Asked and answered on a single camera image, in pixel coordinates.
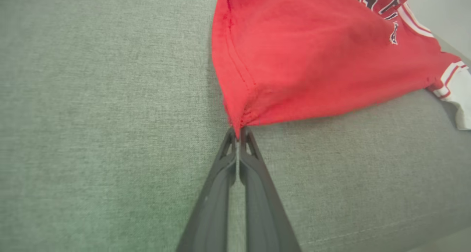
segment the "red jersey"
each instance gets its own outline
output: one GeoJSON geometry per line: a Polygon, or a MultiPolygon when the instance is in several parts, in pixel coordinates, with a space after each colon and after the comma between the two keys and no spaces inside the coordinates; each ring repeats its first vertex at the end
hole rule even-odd
{"type": "Polygon", "coordinates": [[[459,103],[458,127],[470,129],[467,66],[441,52],[406,1],[218,0],[212,57],[236,133],[422,88],[459,103]]]}

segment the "clothing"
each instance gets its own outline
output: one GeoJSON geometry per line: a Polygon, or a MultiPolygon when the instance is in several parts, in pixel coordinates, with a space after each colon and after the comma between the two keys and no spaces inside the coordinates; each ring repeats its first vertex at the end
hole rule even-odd
{"type": "Polygon", "coordinates": [[[459,103],[458,128],[471,128],[467,66],[440,51],[406,1],[218,0],[212,57],[236,133],[421,88],[459,103]]]}

